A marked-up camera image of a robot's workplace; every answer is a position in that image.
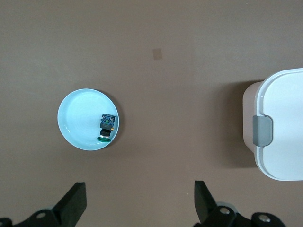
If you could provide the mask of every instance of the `container lid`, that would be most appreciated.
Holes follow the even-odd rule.
[[[272,120],[272,141],[256,147],[258,167],[277,180],[303,180],[303,69],[267,78],[255,98],[255,115]]]

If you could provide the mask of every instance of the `small electronic component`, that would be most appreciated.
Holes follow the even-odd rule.
[[[101,118],[100,124],[100,137],[97,139],[101,142],[110,142],[110,133],[114,130],[114,123],[116,121],[116,117],[110,114],[103,114]]]

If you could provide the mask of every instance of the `tape mark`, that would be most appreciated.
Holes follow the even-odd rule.
[[[152,54],[153,54],[153,59],[154,60],[161,60],[162,59],[162,50],[161,50],[161,48],[153,49]]]

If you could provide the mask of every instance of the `gray latch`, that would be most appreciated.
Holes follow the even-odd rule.
[[[252,141],[256,146],[267,146],[273,141],[273,121],[268,116],[253,116],[252,130]]]

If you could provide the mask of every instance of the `white storage container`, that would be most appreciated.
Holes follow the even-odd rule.
[[[303,180],[303,69],[278,72],[247,88],[243,136],[264,174]]]

